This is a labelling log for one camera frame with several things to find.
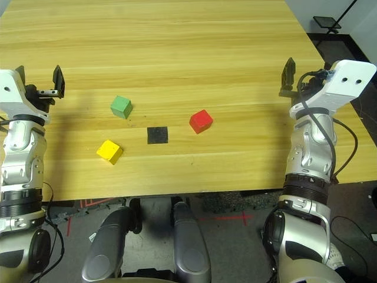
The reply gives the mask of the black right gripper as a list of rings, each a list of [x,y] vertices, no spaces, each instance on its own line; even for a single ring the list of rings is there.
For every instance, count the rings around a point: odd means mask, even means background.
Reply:
[[[323,87],[323,82],[329,75],[328,70],[320,69],[319,71],[310,72],[310,80],[308,82],[302,81],[298,91],[293,91],[294,76],[296,73],[296,63],[292,57],[290,57],[283,68],[281,75],[281,88],[279,91],[280,97],[287,97],[291,99],[292,104],[297,104],[302,101],[311,98]]]

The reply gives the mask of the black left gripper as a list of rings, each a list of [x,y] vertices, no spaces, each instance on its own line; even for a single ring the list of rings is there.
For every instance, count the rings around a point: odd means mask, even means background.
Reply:
[[[20,65],[15,71],[20,75],[22,82],[25,82],[24,66]],[[55,104],[54,98],[64,98],[65,80],[59,65],[54,69],[52,81],[54,82],[53,90],[37,90],[37,87],[33,84],[25,86],[27,100],[38,110],[45,113],[49,113],[49,107]]]

